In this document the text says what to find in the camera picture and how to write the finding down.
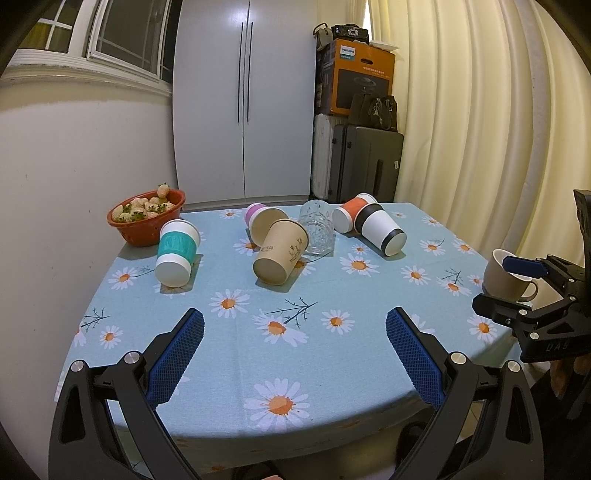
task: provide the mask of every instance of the black and white cup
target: black and white cup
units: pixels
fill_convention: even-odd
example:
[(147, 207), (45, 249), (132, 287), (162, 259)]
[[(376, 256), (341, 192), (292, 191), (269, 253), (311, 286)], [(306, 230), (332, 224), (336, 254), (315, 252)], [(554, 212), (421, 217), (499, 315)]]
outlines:
[(355, 230), (379, 248), (386, 257), (399, 253), (407, 234), (379, 203), (363, 207), (355, 219)]

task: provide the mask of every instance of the wardrobe door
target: wardrobe door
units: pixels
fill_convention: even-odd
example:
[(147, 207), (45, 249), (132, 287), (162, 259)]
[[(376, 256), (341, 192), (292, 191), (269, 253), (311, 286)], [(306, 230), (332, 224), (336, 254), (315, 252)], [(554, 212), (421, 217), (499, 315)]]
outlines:
[(244, 198), (248, 0), (183, 0), (173, 74), (178, 186), (187, 203)]
[(251, 0), (246, 51), (246, 197), (308, 195), (316, 0)]

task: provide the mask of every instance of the white suitcase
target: white suitcase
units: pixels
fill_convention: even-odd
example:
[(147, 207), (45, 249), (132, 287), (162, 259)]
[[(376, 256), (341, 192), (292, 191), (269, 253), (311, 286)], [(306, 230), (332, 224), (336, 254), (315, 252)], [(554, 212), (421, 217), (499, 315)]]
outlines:
[(335, 125), (345, 124), (343, 116), (320, 113), (314, 117), (314, 141), (312, 147), (312, 194), (326, 200), (329, 195), (330, 159)]

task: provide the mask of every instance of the orange box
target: orange box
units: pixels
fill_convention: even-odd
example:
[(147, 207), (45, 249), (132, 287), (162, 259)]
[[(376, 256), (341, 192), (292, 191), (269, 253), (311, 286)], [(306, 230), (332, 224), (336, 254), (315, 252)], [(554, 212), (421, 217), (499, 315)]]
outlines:
[(316, 58), (316, 113), (348, 116), (356, 93), (390, 95), (396, 55), (338, 38)]

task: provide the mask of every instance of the table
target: table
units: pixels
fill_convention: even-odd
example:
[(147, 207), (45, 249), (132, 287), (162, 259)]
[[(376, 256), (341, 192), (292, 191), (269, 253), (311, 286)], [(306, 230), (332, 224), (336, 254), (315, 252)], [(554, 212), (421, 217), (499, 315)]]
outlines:
[[(126, 245), (80, 322), (56, 395), (74, 360), (114, 364), (199, 309), (204, 339), (157, 411), (185, 457), (207, 473), (339, 446), (423, 408), (385, 334), (394, 307), (448, 351), (500, 366), (511, 331), (471, 307), (486, 260), (417, 207), (384, 209), (408, 234), (402, 253), (384, 258), (365, 239), (335, 233), (334, 253), (299, 262), (281, 287), (252, 272), (258, 249), (244, 210), (182, 215), (202, 236), (182, 288), (156, 280), (157, 246)], [(296, 218), (299, 207), (285, 211)], [(116, 403), (111, 410), (131, 448)]]

